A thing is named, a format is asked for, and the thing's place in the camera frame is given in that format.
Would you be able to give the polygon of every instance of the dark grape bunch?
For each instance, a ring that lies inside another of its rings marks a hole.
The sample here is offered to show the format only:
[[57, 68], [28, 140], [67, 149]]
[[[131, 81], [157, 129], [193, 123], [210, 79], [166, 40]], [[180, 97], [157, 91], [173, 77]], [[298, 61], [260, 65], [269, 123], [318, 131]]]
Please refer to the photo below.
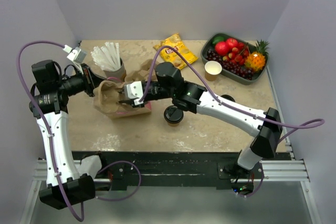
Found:
[[237, 63], [232, 63], [231, 61], [224, 61], [223, 56], [218, 55], [216, 51], [211, 49], [209, 49], [206, 54], [207, 60], [215, 60], [222, 65], [223, 69], [230, 71], [231, 73], [234, 73], [240, 77], [243, 77], [244, 79], [252, 80], [253, 71], [251, 68], [245, 68]]

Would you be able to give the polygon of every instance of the pineapple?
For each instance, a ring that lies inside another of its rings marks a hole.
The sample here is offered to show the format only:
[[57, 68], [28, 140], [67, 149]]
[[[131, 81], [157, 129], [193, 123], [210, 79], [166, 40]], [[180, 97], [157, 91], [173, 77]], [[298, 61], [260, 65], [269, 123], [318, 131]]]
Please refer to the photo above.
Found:
[[245, 60], [245, 66], [252, 68], [254, 72], [258, 72], [263, 69], [266, 64], [265, 56], [268, 56], [268, 44], [267, 41], [257, 41], [257, 50], [250, 54]]

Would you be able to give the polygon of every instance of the beige countertop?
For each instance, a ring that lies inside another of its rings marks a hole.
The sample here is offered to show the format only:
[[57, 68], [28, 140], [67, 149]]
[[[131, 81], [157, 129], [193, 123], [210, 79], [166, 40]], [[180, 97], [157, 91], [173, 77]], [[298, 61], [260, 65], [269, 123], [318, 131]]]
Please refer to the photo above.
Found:
[[[83, 40], [81, 48], [88, 52], [85, 63], [92, 70], [104, 76], [91, 57], [94, 46], [103, 46], [106, 40]], [[140, 64], [154, 57], [153, 46], [158, 40], [113, 40], [120, 46], [120, 57], [127, 72], [138, 70]], [[185, 40], [186, 46], [198, 57], [205, 40]], [[199, 59], [193, 67], [204, 76], [204, 65]], [[185, 80], [201, 84], [189, 69], [181, 70]], [[275, 108], [272, 91], [264, 73], [260, 79], [249, 86], [242, 85], [220, 75], [209, 82], [216, 94], [229, 94], [237, 103], [267, 110]], [[157, 152], [238, 152], [252, 138], [242, 130], [218, 119], [184, 113], [184, 119], [177, 127], [170, 127], [163, 118], [163, 111], [171, 104], [170, 99], [152, 101], [152, 113], [129, 118], [111, 120], [93, 108], [93, 98], [84, 92], [70, 97], [69, 137], [73, 151], [157, 151]], [[285, 152], [282, 142], [277, 151]]]

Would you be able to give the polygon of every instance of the pineapple crown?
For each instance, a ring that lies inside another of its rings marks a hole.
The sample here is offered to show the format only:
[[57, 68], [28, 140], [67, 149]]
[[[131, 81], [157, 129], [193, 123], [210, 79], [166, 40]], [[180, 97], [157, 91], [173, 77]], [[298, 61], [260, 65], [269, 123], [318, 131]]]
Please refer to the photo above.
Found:
[[268, 56], [268, 52], [267, 52], [267, 49], [269, 49], [268, 45], [269, 45], [269, 42], [267, 41], [263, 41], [262, 39], [260, 41], [257, 40], [257, 45], [256, 45], [257, 52], [261, 53], [264, 56]]

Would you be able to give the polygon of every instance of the robotic arm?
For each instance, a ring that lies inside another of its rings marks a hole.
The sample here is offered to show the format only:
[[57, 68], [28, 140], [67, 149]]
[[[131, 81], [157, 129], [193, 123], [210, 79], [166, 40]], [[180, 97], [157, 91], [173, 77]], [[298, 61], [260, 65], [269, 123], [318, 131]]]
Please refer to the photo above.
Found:
[[[54, 61], [45, 60], [32, 65], [36, 87], [39, 90], [39, 95], [35, 95], [34, 99], [39, 104], [54, 133], [58, 174], [72, 205], [95, 197], [93, 179], [104, 165], [104, 159], [100, 155], [92, 155], [82, 159], [80, 167], [76, 169], [68, 141], [67, 103], [69, 97], [82, 91], [92, 97], [94, 88], [105, 80], [104, 77], [94, 74], [86, 64], [81, 63], [84, 57], [85, 52], [79, 48], [70, 52], [68, 58], [76, 63], [77, 70], [76, 74], [69, 78], [60, 75]], [[259, 119], [249, 118], [218, 103], [205, 87], [184, 81], [180, 70], [170, 62], [159, 64], [155, 69], [155, 74], [158, 81], [150, 82], [143, 101], [141, 101], [141, 97], [146, 92], [147, 82], [136, 81], [124, 86], [125, 100], [120, 103], [142, 107], [148, 101], [171, 98], [173, 104], [183, 111], [209, 115], [247, 132], [254, 138], [253, 141], [240, 152], [237, 161], [232, 166], [225, 167], [225, 172], [234, 177], [238, 178], [248, 174], [262, 158], [275, 156], [282, 132], [281, 127]], [[264, 112], [225, 100], [219, 95], [218, 98], [241, 110], [280, 121], [279, 113], [275, 109], [270, 108]], [[40, 200], [56, 209], [62, 209], [66, 207], [66, 204], [52, 169], [49, 136], [36, 108], [32, 104], [29, 104], [29, 107], [43, 135], [48, 166], [47, 189], [40, 192]]]

